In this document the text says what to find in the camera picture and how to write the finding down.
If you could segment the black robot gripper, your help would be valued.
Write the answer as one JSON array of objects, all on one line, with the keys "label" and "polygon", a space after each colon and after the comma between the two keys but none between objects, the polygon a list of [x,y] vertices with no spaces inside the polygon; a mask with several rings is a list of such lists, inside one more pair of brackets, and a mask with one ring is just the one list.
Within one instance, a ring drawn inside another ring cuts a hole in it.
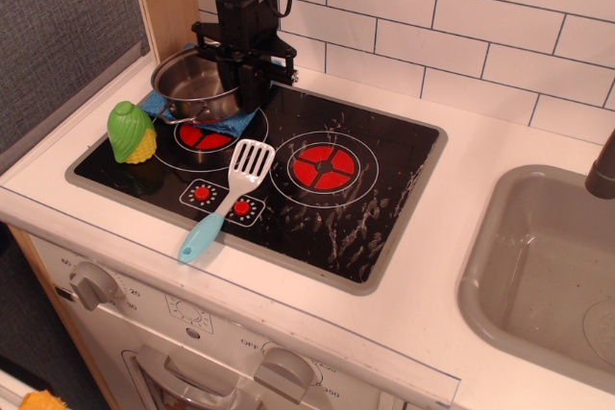
[{"label": "black robot gripper", "polygon": [[278,37],[277,0],[215,0],[217,21],[195,22],[201,55],[217,65],[225,91],[239,89],[243,110],[252,113],[269,96],[271,80],[296,82],[296,50]]}]

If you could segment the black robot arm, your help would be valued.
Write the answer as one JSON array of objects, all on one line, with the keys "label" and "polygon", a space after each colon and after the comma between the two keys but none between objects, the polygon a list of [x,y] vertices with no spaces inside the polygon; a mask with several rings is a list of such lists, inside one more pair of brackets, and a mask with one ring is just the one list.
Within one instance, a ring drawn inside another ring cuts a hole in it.
[{"label": "black robot arm", "polygon": [[216,23],[197,22],[197,53],[216,63],[223,87],[238,92],[239,107],[250,113],[266,103],[273,82],[296,81],[297,51],[278,36],[282,11],[278,0],[214,0]]}]

